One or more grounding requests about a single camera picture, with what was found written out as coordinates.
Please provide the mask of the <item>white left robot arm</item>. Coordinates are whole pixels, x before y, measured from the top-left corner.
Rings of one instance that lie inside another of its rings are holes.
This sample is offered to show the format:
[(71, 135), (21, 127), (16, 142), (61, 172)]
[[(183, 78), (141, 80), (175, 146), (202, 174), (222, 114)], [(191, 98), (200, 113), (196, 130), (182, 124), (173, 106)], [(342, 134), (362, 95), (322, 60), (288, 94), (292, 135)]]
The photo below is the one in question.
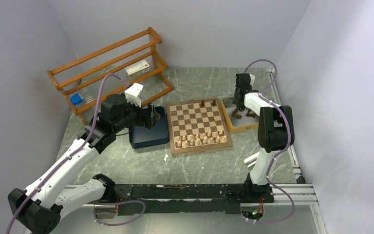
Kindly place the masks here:
[(10, 233), (15, 221), (34, 234), (48, 234), (71, 212), (93, 201), (115, 200), (115, 183), (103, 174), (72, 190), (66, 186), (72, 176), (99, 156), (116, 134), (133, 125), (152, 129), (160, 115), (154, 105), (141, 106), (139, 95), (113, 94), (97, 99), (92, 122), (73, 141), (64, 155), (42, 176), (25, 189), (15, 188), (8, 195), (12, 218), (6, 228)]

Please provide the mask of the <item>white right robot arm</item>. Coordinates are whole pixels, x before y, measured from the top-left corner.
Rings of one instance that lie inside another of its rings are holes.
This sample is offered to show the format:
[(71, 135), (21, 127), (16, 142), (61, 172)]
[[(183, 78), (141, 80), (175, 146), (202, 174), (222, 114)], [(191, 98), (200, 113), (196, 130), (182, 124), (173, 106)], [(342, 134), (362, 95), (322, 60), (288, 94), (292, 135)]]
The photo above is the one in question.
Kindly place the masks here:
[(252, 85), (255, 77), (249, 73), (236, 75), (235, 92), (232, 103), (236, 109), (232, 115), (241, 118), (238, 112), (248, 111), (259, 117), (258, 143), (261, 147), (249, 176), (252, 181), (243, 189), (247, 201), (254, 202), (262, 195), (259, 185), (270, 184), (270, 171), (277, 158), (295, 141), (293, 111), (288, 105), (279, 105), (267, 99)]

